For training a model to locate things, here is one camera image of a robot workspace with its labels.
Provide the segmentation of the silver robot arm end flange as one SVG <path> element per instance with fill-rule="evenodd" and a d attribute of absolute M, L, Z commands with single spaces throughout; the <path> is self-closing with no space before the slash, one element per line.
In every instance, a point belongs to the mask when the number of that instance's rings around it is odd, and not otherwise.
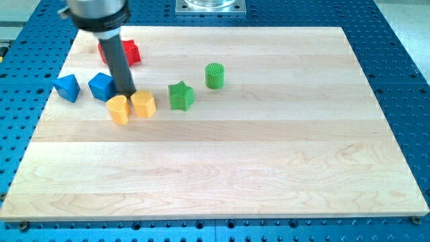
<path fill-rule="evenodd" d="M 58 15 L 70 18 L 83 31 L 91 32 L 96 38 L 108 40 L 119 36 L 120 28 L 126 24 L 131 12 L 128 0 L 66 0 L 66 6 Z"/>

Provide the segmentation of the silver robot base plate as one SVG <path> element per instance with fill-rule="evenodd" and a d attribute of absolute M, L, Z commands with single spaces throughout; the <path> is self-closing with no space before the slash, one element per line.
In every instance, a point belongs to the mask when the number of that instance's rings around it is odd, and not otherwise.
<path fill-rule="evenodd" d="M 245 0 L 176 0 L 175 12 L 179 15 L 203 13 L 243 13 L 246 14 Z"/>

